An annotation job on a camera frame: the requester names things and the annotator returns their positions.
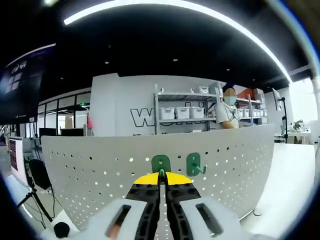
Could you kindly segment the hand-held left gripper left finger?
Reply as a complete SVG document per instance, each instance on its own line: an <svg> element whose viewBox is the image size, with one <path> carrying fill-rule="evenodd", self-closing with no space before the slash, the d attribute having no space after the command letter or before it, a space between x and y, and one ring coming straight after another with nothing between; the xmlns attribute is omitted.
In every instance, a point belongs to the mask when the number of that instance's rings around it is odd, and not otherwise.
<svg viewBox="0 0 320 240"><path fill-rule="evenodd" d="M89 218L83 240L152 240L160 218L160 177L134 181L125 198L115 199Z"/></svg>

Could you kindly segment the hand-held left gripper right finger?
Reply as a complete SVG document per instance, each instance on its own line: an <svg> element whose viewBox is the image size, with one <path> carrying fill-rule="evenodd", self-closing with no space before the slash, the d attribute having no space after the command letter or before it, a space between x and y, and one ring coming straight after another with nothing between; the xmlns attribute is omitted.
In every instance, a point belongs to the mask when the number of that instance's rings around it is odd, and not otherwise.
<svg viewBox="0 0 320 240"><path fill-rule="evenodd" d="M175 240L246 240L238 216L211 197L202 197L192 180L165 173L167 219Z"/></svg>

